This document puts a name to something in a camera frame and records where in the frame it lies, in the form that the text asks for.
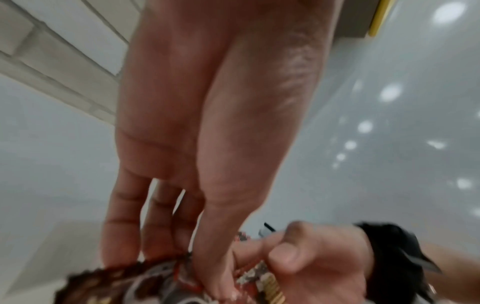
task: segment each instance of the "fingernail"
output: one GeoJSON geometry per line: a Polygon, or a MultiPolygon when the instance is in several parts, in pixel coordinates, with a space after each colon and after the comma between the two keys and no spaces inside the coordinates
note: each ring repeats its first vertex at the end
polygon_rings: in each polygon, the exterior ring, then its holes
{"type": "Polygon", "coordinates": [[[290,243],[281,243],[268,254],[268,258],[277,263],[290,263],[297,257],[299,250],[290,243]]]}

